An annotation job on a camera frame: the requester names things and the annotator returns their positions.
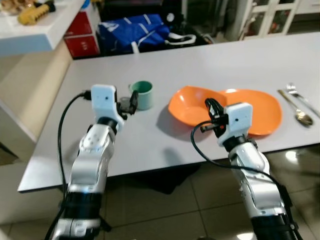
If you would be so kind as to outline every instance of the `yellow object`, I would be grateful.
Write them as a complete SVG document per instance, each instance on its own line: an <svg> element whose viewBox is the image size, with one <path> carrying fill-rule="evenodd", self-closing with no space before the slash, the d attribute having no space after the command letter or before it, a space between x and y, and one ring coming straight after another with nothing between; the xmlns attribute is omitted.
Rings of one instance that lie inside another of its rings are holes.
<svg viewBox="0 0 320 240"><path fill-rule="evenodd" d="M42 19L49 13L49 6L43 4L39 7L29 7L23 10L18 16L18 22L22 25L35 25L37 21Z"/></svg>

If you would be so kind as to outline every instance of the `spoon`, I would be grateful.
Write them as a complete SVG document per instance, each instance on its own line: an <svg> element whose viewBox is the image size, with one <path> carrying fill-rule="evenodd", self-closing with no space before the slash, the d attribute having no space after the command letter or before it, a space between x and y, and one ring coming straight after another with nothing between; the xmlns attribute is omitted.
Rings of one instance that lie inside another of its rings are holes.
<svg viewBox="0 0 320 240"><path fill-rule="evenodd" d="M312 118L307 115L304 111L301 111L300 108L298 108L298 106L296 104L294 104L290 98L288 98L285 94L284 91L282 90L278 90L278 93L280 93L282 95L282 97L284 97L285 100L287 100L288 103L290 103L292 106L295 107L295 118L297 119L297 121L299 123L301 123L303 126L307 127L312 125L314 122L312 121Z"/></svg>

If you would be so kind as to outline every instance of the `white shelf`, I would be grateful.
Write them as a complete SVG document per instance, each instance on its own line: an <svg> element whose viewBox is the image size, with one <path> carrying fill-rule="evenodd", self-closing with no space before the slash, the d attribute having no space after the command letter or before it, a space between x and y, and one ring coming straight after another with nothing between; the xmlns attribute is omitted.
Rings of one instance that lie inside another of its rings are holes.
<svg viewBox="0 0 320 240"><path fill-rule="evenodd" d="M36 25L21 25L16 15L0 12L0 57L56 48L85 0L55 0L56 11Z"/></svg>

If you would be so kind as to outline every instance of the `orange plate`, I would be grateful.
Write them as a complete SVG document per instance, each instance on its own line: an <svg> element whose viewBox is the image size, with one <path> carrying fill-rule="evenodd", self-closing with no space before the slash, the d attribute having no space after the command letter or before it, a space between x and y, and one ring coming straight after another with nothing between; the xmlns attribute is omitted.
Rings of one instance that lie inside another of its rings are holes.
<svg viewBox="0 0 320 240"><path fill-rule="evenodd" d="M279 127L282 121L282 110L273 96L249 89L228 89L219 93L226 96L227 105L243 102L253 106L249 134L268 135Z"/></svg>
<svg viewBox="0 0 320 240"><path fill-rule="evenodd" d="M203 121L210 120L205 100L216 99L222 106L227 103L227 98L210 89L185 86L171 98L168 110L179 121L195 126Z"/></svg>

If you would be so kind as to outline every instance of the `robotic arm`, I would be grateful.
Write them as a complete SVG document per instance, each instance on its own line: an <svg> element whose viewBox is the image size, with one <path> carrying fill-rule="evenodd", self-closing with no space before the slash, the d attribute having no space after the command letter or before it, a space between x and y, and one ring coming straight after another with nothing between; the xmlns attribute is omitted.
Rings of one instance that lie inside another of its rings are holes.
<svg viewBox="0 0 320 240"><path fill-rule="evenodd" d="M94 124L81 139L67 187L64 211L59 218L52 240L93 240L100 231L103 219L99 215L106 187L108 165L114 153L117 132L134 114L138 92L133 92L130 106L117 102L116 88L94 85L91 88Z"/></svg>
<svg viewBox="0 0 320 240"><path fill-rule="evenodd" d="M267 158L258 151L256 143L248 139L253 107L248 103L237 103L223 108L213 98L206 99L205 105L212 124L202 126L200 130L213 130L219 146L229 152L229 168L233 169L239 182L256 238L302 240L291 215L292 203L286 188L270 176Z"/></svg>

